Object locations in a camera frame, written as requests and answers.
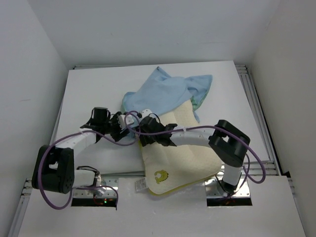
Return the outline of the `blue green pillowcase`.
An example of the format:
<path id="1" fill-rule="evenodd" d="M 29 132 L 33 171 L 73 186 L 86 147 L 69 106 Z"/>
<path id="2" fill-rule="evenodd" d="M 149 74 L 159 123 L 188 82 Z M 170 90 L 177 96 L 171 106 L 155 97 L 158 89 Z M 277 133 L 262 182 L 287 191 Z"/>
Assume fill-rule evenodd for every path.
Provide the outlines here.
<path id="1" fill-rule="evenodd" d="M 172 77 L 161 67 L 156 67 L 136 92 L 124 94 L 121 111 L 150 109 L 162 116 L 189 101 L 195 119 L 200 122 L 196 110 L 207 97 L 212 81 L 212 75 Z"/>

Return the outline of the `cream yellow pillow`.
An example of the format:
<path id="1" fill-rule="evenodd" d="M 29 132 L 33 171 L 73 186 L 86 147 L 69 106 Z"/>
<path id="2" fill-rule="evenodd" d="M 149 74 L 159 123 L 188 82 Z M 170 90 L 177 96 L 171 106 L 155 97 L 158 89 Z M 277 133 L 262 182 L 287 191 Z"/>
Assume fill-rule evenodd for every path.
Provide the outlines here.
<path id="1" fill-rule="evenodd" d="M 146 185 L 150 194 L 161 196 L 216 175 L 222 161 L 210 147 L 158 143 L 141 148 Z"/>

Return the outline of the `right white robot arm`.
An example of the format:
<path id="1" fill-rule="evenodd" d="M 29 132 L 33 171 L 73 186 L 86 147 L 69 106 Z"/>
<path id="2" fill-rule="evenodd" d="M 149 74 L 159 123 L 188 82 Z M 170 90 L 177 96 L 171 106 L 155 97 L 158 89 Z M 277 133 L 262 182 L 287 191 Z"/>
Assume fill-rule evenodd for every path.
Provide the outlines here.
<path id="1" fill-rule="evenodd" d="M 231 195 L 237 189 L 250 139 L 226 120 L 210 134 L 205 128 L 163 125 L 155 118 L 140 122 L 146 185 L 153 195 L 164 195 L 205 181 L 224 167 L 220 187 Z"/>

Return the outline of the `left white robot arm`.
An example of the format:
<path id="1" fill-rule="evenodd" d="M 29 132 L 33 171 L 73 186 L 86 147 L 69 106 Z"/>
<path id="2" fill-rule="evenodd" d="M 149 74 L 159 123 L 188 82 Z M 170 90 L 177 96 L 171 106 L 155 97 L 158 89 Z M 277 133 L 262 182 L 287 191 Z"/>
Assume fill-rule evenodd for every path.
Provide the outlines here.
<path id="1" fill-rule="evenodd" d="M 40 188 L 39 173 L 45 191 L 67 194 L 73 188 L 99 186 L 102 180 L 100 172 L 88 165 L 75 167 L 75 158 L 106 134 L 115 142 L 119 141 L 122 117 L 122 112 L 112 115 L 107 108 L 95 107 L 90 119 L 80 127 L 78 133 L 67 136 L 55 145 L 41 146 L 32 176 L 32 187 Z"/>

